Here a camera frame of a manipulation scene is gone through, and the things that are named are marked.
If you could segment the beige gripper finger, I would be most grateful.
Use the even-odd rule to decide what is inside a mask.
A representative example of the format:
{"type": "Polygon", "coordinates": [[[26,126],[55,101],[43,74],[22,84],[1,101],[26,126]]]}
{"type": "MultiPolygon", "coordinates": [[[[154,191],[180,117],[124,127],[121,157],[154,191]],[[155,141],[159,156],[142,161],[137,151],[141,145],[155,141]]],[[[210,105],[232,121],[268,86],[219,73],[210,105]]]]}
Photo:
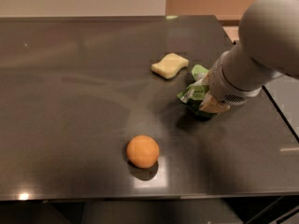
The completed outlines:
{"type": "Polygon", "coordinates": [[[223,113],[230,109],[226,103],[219,102],[209,91],[204,95],[199,110],[211,114],[223,113]]]}

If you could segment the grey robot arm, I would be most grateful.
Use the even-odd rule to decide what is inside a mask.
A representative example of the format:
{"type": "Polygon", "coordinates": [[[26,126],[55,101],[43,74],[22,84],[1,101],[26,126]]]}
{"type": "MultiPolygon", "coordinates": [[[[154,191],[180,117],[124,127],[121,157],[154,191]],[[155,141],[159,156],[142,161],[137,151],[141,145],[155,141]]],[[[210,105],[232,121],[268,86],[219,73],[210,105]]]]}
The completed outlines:
{"type": "Polygon", "coordinates": [[[239,23],[239,42],[207,75],[200,109],[220,113],[257,96],[271,80],[299,78],[299,0],[257,0],[239,23]]]}

